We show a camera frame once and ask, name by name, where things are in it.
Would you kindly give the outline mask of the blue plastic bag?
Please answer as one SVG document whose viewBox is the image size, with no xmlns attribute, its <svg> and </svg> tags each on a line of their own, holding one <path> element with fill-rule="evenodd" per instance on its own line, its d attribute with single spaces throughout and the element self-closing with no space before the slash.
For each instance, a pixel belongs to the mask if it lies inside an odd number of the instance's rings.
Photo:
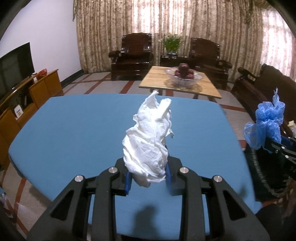
<svg viewBox="0 0 296 241">
<path fill-rule="evenodd" d="M 248 122 L 243 134 L 250 148 L 258 150 L 265 146 L 267 138 L 281 143 L 280 126 L 283 124 L 285 103 L 280 101 L 278 89 L 274 90 L 273 100 L 260 103 L 255 111 L 255 123 Z"/>
</svg>

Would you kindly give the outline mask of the white tissue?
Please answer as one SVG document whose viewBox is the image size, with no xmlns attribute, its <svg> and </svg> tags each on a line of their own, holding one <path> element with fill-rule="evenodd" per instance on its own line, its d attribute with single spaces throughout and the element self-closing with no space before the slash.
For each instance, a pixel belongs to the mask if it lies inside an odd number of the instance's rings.
<svg viewBox="0 0 296 241">
<path fill-rule="evenodd" d="M 165 181 L 165 167 L 169 152 L 166 137 L 173 137 L 171 129 L 171 99 L 160 102 L 154 90 L 133 115 L 135 125 L 126 131 L 122 141 L 123 160 L 135 182 L 148 188 L 152 183 Z"/>
</svg>

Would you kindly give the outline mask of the black trash bin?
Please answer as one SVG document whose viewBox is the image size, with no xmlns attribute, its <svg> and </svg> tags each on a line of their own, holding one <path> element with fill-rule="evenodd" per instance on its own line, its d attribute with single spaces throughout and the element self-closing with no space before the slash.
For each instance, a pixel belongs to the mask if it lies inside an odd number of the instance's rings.
<svg viewBox="0 0 296 241">
<path fill-rule="evenodd" d="M 292 179 L 275 153 L 264 148 L 255 150 L 246 145 L 244 155 L 257 201 L 280 199 L 288 193 Z"/>
</svg>

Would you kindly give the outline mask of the dark wooden sofa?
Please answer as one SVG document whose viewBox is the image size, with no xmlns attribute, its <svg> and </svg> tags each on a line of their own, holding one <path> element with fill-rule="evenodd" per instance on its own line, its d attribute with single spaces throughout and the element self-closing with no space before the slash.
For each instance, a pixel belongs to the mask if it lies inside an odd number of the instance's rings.
<svg viewBox="0 0 296 241">
<path fill-rule="evenodd" d="M 295 121 L 295 82 L 283 75 L 273 66 L 263 64 L 258 76 L 247 69 L 240 67 L 241 74 L 234 82 L 231 93 L 246 109 L 253 121 L 257 106 L 263 101 L 273 100 L 274 90 L 278 89 L 280 101 L 285 103 L 283 124 L 280 126 L 281 134 L 285 137 L 295 137 L 288 127 L 289 121 Z"/>
</svg>

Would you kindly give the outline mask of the blue table cloth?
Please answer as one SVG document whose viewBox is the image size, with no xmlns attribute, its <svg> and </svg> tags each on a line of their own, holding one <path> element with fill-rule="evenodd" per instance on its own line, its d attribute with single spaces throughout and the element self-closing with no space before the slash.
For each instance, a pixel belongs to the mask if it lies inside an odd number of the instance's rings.
<svg viewBox="0 0 296 241">
<path fill-rule="evenodd" d="M 9 148 L 15 168 L 50 200 L 77 175 L 99 175 L 123 156 L 122 140 L 134 126 L 142 94 L 82 94 L 50 98 L 23 126 Z M 257 212 L 249 168 L 223 109 L 215 102 L 171 98 L 169 154 L 198 175 L 222 176 Z M 118 233 L 149 240 L 177 240 L 182 198 L 165 182 L 132 184 L 115 198 Z"/>
</svg>

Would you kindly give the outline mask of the glass fruit bowl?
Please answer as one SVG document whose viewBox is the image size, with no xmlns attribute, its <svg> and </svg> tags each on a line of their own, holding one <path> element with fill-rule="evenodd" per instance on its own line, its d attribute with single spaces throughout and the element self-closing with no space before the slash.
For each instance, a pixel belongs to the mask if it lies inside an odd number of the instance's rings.
<svg viewBox="0 0 296 241">
<path fill-rule="evenodd" d="M 189 69 L 186 74 L 180 74 L 177 67 L 171 67 L 165 70 L 165 73 L 169 76 L 170 82 L 174 87 L 179 88 L 191 88 L 199 80 L 203 79 L 203 76 L 199 74 L 196 70 Z"/>
</svg>

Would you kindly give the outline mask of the wooden coffee table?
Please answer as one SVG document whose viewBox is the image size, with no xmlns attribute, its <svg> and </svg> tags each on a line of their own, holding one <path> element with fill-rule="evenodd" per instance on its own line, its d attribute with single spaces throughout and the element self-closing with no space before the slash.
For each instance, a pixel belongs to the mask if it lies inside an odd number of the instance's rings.
<svg viewBox="0 0 296 241">
<path fill-rule="evenodd" d="M 139 84 L 140 88 L 149 89 L 151 92 L 163 90 L 189 93 L 198 99 L 199 96 L 221 99 L 217 88 L 203 72 L 194 72 L 193 79 L 183 79 L 175 76 L 176 67 L 152 66 L 147 75 Z"/>
</svg>

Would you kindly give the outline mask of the red fruit in bowl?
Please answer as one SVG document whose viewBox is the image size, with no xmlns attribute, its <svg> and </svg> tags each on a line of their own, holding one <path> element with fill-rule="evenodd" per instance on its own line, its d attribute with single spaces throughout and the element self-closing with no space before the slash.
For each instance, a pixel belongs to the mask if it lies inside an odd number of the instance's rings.
<svg viewBox="0 0 296 241">
<path fill-rule="evenodd" d="M 183 79 L 193 79 L 194 70 L 190 69 L 188 64 L 180 63 L 177 70 L 175 71 L 175 76 Z"/>
</svg>

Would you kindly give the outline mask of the beige patterned curtain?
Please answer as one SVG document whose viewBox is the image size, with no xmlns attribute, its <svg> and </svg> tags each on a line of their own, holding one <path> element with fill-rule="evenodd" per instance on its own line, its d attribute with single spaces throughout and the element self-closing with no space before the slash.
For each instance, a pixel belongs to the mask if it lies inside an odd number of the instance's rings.
<svg viewBox="0 0 296 241">
<path fill-rule="evenodd" d="M 262 64 L 295 78 L 295 36 L 267 1 L 74 1 L 73 19 L 80 64 L 89 73 L 109 70 L 108 54 L 121 48 L 122 36 L 143 32 L 152 35 L 155 64 L 165 37 L 180 37 L 182 55 L 191 38 L 204 38 L 232 64 L 230 81 L 239 67 L 256 74 Z"/>
</svg>

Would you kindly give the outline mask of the dark side table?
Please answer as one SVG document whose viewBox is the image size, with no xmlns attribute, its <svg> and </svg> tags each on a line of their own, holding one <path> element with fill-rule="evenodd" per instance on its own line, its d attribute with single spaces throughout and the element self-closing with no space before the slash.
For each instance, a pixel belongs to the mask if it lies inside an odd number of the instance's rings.
<svg viewBox="0 0 296 241">
<path fill-rule="evenodd" d="M 161 55 L 159 59 L 159 65 L 163 67 L 177 67 L 181 63 L 190 65 L 190 59 L 187 56 L 173 55 Z"/>
</svg>

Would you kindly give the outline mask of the white box in cabinet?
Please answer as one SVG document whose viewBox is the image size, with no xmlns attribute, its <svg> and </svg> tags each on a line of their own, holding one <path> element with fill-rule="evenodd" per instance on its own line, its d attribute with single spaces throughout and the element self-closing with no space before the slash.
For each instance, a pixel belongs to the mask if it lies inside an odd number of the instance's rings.
<svg viewBox="0 0 296 241">
<path fill-rule="evenodd" d="M 23 109 L 19 104 L 14 108 L 14 112 L 17 118 L 23 115 Z"/>
</svg>

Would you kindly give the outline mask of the wooden tv cabinet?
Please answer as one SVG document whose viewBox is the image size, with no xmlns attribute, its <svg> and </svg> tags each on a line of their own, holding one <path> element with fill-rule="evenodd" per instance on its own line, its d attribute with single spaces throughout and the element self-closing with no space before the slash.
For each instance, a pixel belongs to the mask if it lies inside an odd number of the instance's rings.
<svg viewBox="0 0 296 241">
<path fill-rule="evenodd" d="M 21 128 L 49 98 L 63 95 L 57 70 L 40 80 L 35 81 L 35 78 L 36 74 L 21 81 L 1 99 L 1 166 L 8 165 L 9 147 Z M 14 112 L 18 104 L 23 109 L 19 118 Z"/>
</svg>

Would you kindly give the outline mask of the red object on cabinet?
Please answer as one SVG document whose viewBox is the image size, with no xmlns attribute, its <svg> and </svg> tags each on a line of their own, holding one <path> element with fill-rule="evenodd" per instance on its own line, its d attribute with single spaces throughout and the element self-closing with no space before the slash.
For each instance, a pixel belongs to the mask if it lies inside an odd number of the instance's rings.
<svg viewBox="0 0 296 241">
<path fill-rule="evenodd" d="M 42 79 L 43 77 L 47 76 L 47 73 L 48 73 L 48 71 L 47 71 L 46 68 L 45 68 L 45 69 L 42 69 L 41 71 L 39 71 L 39 72 L 37 73 L 37 75 L 36 75 L 37 80 L 40 80 L 40 79 Z"/>
</svg>

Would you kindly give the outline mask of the green potted plant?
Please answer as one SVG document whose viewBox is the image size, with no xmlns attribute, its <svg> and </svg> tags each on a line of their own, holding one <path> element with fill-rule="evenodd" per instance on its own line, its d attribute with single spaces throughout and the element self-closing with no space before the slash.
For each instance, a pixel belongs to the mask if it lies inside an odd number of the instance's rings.
<svg viewBox="0 0 296 241">
<path fill-rule="evenodd" d="M 178 50 L 183 42 L 181 35 L 167 34 L 163 38 L 163 45 L 166 49 L 167 55 L 177 56 Z"/>
</svg>

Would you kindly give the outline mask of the black flat television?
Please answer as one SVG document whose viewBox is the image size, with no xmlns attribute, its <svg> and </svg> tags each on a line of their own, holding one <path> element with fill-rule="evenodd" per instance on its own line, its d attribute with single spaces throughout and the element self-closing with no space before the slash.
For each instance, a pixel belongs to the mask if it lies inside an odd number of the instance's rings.
<svg viewBox="0 0 296 241">
<path fill-rule="evenodd" d="M 1 98 L 21 81 L 35 73 L 30 42 L 25 43 L 1 57 Z"/>
</svg>

